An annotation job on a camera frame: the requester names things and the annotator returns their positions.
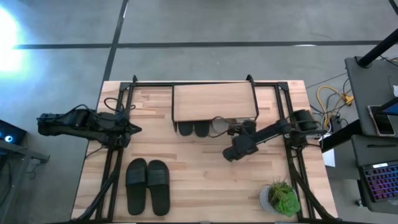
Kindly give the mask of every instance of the speaker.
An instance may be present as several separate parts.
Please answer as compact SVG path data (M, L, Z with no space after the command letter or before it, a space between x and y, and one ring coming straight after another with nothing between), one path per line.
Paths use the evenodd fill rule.
M3 120L0 120L1 140L20 146L26 136L26 133L27 132L25 130L9 124Z

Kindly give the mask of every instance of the phone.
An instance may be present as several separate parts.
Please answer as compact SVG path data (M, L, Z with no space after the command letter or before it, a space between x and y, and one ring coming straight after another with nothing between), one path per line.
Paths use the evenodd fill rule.
M396 132L392 128L390 117L386 114L376 114L374 112L380 106L368 106L369 115L371 116L374 128L378 136L395 136Z

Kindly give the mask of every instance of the green plant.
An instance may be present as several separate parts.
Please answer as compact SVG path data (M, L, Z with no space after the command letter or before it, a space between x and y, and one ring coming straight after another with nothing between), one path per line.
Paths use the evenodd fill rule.
M297 196L286 182L275 182L271 185L268 194L269 203L278 212L291 217L300 210Z

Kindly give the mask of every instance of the concrete floor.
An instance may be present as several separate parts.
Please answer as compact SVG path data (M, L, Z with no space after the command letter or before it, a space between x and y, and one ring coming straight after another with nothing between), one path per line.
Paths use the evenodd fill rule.
M35 118L80 103L94 108L109 49L6 50L2 44L109 44L121 5L122 0L0 1L0 17L6 18L0 26L10 34L0 37L0 94L7 95L0 119L27 130L30 148L51 154L34 180L25 178L9 223L70 218L87 141L41 136ZM397 22L387 0L130 0L119 42L381 40ZM133 74L139 80L231 80L251 74L256 80L304 80L310 86L344 73L346 57L372 47L118 49L110 80L130 80ZM393 55L398 47L384 54ZM321 85L340 89L346 79L343 75ZM307 89L317 108L321 85ZM354 106L340 113L349 122L357 119ZM354 181L330 183L340 218L396 222L396 215L357 208Z

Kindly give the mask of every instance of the rgb backlit keyboard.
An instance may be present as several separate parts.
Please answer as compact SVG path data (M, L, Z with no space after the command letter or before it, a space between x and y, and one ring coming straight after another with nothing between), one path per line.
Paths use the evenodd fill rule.
M363 166L373 202L398 198L398 161Z

